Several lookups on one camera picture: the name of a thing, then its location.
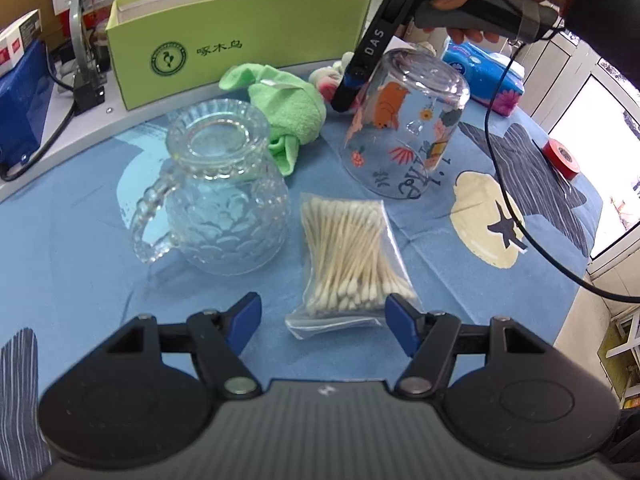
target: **blue tissue package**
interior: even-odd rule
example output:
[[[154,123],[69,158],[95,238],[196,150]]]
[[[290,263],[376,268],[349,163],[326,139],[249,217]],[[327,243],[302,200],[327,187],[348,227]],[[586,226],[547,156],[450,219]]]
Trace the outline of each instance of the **blue tissue package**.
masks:
[[[38,149],[52,89],[47,51],[34,41],[18,65],[0,77],[0,163],[12,167]]]
[[[469,83],[471,98],[488,106],[500,81],[509,58],[500,54],[489,54],[469,42],[451,44],[442,60],[458,70]],[[522,78],[516,69],[509,70],[494,101],[494,112],[508,117],[516,109],[524,94]]]

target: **blue tablecloth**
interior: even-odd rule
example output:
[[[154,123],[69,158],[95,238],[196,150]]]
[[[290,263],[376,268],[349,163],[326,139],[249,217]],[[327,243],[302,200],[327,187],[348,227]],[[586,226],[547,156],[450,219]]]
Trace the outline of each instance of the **blue tablecloth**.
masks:
[[[467,188],[469,182],[478,186],[478,207],[482,200],[492,200],[483,194],[487,179],[495,185],[478,129],[484,111],[468,104],[437,179],[420,200],[386,200],[388,215],[425,310],[445,310],[464,322],[481,324],[503,314],[553,342],[577,286],[534,249],[518,251],[511,265],[500,263],[500,254],[477,256],[481,251],[468,248],[474,241],[465,244],[450,219],[462,174],[471,177]],[[395,381],[408,359],[388,330],[355,329],[298,341],[284,325],[285,314],[299,305],[305,286],[300,193],[376,197],[361,188],[338,159],[338,144],[349,120],[330,113],[322,138],[302,148],[288,179],[289,238],[271,264],[237,278],[201,272],[177,251],[152,266],[134,256],[126,221],[166,158],[166,119],[106,140],[40,177],[0,204],[0,344],[24,327],[33,330],[41,394],[132,316],[145,312],[159,322],[181,322],[199,310],[226,310],[253,290],[262,297],[264,313],[242,359],[263,383],[271,378]],[[542,146],[546,134],[522,111],[510,118],[493,114],[491,131],[527,228],[582,275],[602,206],[596,190],[584,176],[574,180],[575,189],[559,187],[529,140]],[[160,215],[158,230],[162,222]],[[191,367],[188,358],[168,356],[166,362]]]

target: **logo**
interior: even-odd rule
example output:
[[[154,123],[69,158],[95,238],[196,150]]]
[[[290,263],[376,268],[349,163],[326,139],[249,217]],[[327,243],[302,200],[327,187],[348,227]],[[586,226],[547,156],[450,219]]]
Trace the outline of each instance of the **logo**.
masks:
[[[460,72],[460,75],[465,75],[466,71],[462,63],[454,62],[454,63],[451,63],[451,66],[455,68],[458,72]]]
[[[158,75],[180,72],[187,61],[187,50],[177,41],[163,43],[151,55],[151,70]]]
[[[571,156],[571,154],[565,150],[564,148],[560,148],[560,146],[558,146],[558,151],[560,152],[560,155],[562,155],[564,157],[564,160],[566,160],[567,162],[573,162],[574,159]]]
[[[325,384],[324,386],[320,386],[318,388],[318,393],[320,395],[322,395],[322,396],[325,396],[325,397],[332,396],[333,394],[336,394],[337,392],[338,392],[338,390],[336,390],[330,384]]]

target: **plastic bag of cotton swabs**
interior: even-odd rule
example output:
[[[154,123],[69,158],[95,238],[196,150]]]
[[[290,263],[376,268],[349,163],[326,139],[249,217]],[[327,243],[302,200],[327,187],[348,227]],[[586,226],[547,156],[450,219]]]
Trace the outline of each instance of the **plastic bag of cotton swabs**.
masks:
[[[303,304],[286,317],[297,338],[384,324],[386,297],[416,299],[383,202],[302,196],[310,263]]]

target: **green towel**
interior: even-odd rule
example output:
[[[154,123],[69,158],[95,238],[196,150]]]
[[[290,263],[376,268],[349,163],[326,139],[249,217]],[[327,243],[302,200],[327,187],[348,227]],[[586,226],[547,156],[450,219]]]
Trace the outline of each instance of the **green towel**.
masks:
[[[284,176],[293,173],[301,144],[318,138],[326,119],[320,92],[293,74],[273,66],[247,63],[228,70],[220,88],[249,87],[251,104],[271,125],[269,150]]]

